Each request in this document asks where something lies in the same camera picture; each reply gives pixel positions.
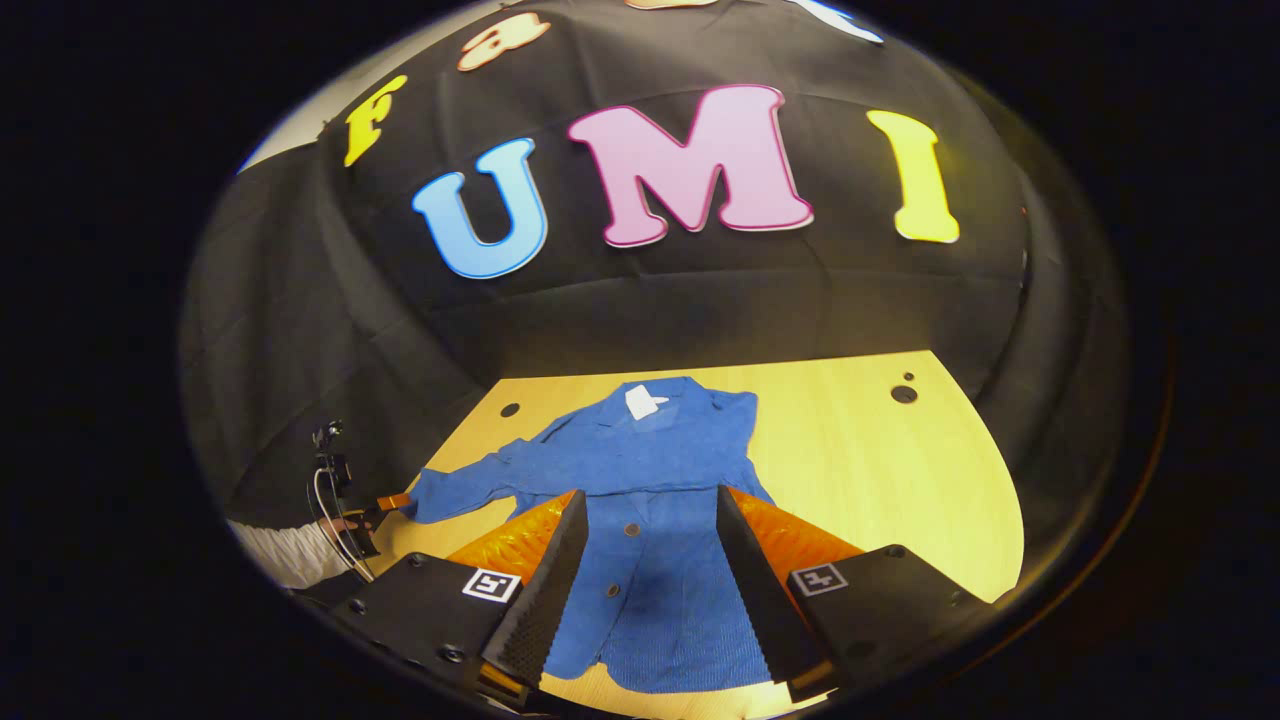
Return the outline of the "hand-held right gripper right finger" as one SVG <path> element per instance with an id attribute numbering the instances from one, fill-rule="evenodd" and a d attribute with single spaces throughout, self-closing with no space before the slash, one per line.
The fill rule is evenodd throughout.
<path id="1" fill-rule="evenodd" d="M 904 544 L 860 550 L 727 486 L 716 529 L 771 678 L 795 702 L 933 680 L 996 614 Z"/>

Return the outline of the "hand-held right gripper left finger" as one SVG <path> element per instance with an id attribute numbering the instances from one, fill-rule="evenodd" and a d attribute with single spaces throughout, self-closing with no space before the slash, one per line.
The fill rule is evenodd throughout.
<path id="1" fill-rule="evenodd" d="M 332 616 L 388 661 L 522 706 L 540 685 L 588 536 L 588 497 L 570 491 L 445 559 L 407 553 Z"/>

